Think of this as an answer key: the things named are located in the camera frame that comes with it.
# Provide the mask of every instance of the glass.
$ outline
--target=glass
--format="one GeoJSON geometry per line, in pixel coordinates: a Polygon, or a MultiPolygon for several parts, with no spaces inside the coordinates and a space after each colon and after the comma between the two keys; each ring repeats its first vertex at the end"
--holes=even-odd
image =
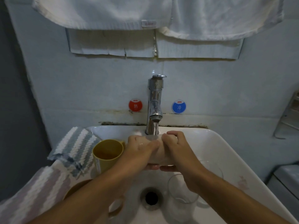
{"type": "MultiPolygon", "coordinates": [[[[214,173],[215,175],[223,179],[223,173],[216,163],[211,161],[200,161],[200,163],[210,172],[214,173]]],[[[204,207],[204,208],[209,207],[208,203],[201,197],[198,198],[197,202],[199,207],[204,207]]]]}
{"type": "Polygon", "coordinates": [[[182,174],[176,174],[169,179],[168,194],[166,211],[171,218],[178,222],[189,221],[199,196],[188,189],[182,174]]]}

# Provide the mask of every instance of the sink basin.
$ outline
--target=sink basin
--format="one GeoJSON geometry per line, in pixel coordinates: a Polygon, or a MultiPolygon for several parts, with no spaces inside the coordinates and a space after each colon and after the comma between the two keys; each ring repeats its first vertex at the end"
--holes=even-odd
{"type": "MultiPolygon", "coordinates": [[[[120,139],[127,141],[127,138],[132,134],[145,135],[144,126],[94,126],[88,129],[103,140],[120,139]]],[[[160,134],[170,130],[184,132],[196,156],[200,160],[217,163],[226,181],[240,188],[289,222],[298,224],[296,219],[259,177],[216,132],[202,128],[159,127],[160,134]]],[[[174,223],[165,215],[163,210],[163,205],[167,200],[167,182],[172,175],[174,173],[159,170],[141,172],[125,195],[124,208],[117,216],[110,219],[110,223],[174,223]],[[154,211],[147,210],[146,206],[140,201],[141,192],[148,187],[157,189],[163,197],[161,208],[154,211]]],[[[222,224],[225,222],[211,207],[203,208],[197,206],[191,223],[222,224]]]]}

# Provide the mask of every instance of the forearm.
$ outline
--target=forearm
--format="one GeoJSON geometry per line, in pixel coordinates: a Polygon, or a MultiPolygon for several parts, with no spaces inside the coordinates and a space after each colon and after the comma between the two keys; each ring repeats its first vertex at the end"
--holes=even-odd
{"type": "Polygon", "coordinates": [[[235,186],[206,170],[196,176],[198,194],[228,224],[289,224],[235,186]]]}
{"type": "Polygon", "coordinates": [[[108,171],[29,224],[93,223],[116,199],[122,183],[120,175],[108,171]]]}

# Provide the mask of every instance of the towel rack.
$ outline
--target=towel rack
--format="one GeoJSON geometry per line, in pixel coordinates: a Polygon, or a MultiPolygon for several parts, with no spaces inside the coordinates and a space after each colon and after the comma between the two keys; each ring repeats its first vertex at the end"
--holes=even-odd
{"type": "Polygon", "coordinates": [[[285,138],[282,137],[277,137],[276,133],[279,129],[280,124],[286,125],[288,127],[291,127],[297,131],[299,131],[299,127],[294,126],[293,124],[285,122],[285,117],[290,113],[294,112],[297,116],[299,116],[299,90],[295,91],[289,104],[286,106],[286,109],[284,110],[282,116],[280,117],[278,124],[273,132],[273,136],[277,139],[282,139],[284,140],[285,138]]]}

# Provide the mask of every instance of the faucet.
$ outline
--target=faucet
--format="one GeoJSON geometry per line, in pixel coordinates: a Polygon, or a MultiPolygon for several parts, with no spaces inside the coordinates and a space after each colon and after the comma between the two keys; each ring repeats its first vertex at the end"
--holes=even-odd
{"type": "Polygon", "coordinates": [[[147,127],[145,133],[147,135],[159,134],[159,122],[163,118],[161,110],[161,94],[163,89],[163,78],[165,75],[153,75],[148,80],[149,102],[147,108],[147,127]]]}

